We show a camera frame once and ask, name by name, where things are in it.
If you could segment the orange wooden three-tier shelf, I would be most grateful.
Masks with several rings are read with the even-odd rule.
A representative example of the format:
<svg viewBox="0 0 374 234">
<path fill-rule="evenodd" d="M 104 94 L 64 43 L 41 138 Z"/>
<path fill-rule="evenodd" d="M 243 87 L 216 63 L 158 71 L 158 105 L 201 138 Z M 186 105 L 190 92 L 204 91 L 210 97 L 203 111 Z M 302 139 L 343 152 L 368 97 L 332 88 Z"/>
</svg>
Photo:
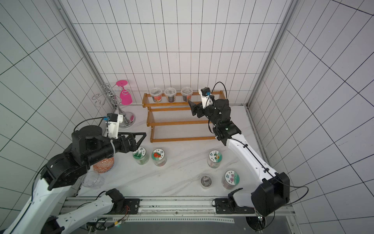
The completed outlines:
<svg viewBox="0 0 374 234">
<path fill-rule="evenodd" d="M 208 119 L 193 116 L 180 93 L 176 95 L 175 102 L 168 102 L 165 94 L 162 94 L 160 102 L 154 102 L 151 94 L 145 93 L 142 106 L 147 108 L 151 143 L 215 139 L 214 135 L 203 130 Z"/>
</svg>

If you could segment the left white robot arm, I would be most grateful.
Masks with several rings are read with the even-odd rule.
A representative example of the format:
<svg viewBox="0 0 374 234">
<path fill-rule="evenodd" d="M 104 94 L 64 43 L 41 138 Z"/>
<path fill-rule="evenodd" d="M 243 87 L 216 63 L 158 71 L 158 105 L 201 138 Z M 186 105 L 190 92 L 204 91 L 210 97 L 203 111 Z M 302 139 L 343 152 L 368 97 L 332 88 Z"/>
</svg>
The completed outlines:
<svg viewBox="0 0 374 234">
<path fill-rule="evenodd" d="M 145 132 L 102 135 L 100 126 L 89 125 L 72 133 L 72 143 L 63 153 L 51 158 L 41 169 L 40 180 L 31 198 L 14 222 L 2 234 L 68 234 L 95 217 L 124 211 L 124 196 L 111 189 L 102 197 L 61 216 L 54 208 L 90 167 L 116 153 L 135 152 L 146 138 Z"/>
</svg>

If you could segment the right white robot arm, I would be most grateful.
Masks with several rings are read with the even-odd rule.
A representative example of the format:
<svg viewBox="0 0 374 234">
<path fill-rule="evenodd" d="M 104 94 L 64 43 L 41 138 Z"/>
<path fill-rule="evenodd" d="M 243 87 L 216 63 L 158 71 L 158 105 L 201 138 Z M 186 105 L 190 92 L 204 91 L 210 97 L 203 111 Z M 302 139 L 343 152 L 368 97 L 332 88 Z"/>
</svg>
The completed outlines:
<svg viewBox="0 0 374 234">
<path fill-rule="evenodd" d="M 228 197 L 233 207 L 249 207 L 267 216 L 289 202 L 290 179 L 269 166 L 249 145 L 241 130 L 231 121 L 231 108 L 227 99 L 194 103 L 189 101 L 193 116 L 206 117 L 213 124 L 218 141 L 228 147 L 249 173 L 248 188 L 238 188 L 240 177 L 229 170 L 224 178 L 234 191 Z"/>
</svg>

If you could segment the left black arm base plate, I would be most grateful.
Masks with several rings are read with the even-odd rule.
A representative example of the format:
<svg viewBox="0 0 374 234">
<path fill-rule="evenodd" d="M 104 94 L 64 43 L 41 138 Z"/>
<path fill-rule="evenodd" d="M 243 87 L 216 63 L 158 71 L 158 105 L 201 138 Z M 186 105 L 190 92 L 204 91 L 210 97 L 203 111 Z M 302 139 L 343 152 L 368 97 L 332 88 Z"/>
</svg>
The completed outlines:
<svg viewBox="0 0 374 234">
<path fill-rule="evenodd" d="M 107 215 L 136 215 L 139 211 L 140 199 L 122 199 L 114 202 Z"/>
</svg>

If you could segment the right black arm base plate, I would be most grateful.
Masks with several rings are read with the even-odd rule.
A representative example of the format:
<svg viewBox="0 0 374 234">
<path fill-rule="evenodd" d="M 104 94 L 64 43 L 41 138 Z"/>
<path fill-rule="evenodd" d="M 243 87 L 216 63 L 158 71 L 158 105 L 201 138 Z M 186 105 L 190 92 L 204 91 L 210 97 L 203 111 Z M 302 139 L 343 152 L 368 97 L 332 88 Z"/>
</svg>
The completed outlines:
<svg viewBox="0 0 374 234">
<path fill-rule="evenodd" d="M 217 214 L 233 215 L 233 214 L 255 214 L 252 207 L 239 207 L 234 200 L 229 198 L 215 199 L 213 205 Z"/>
</svg>

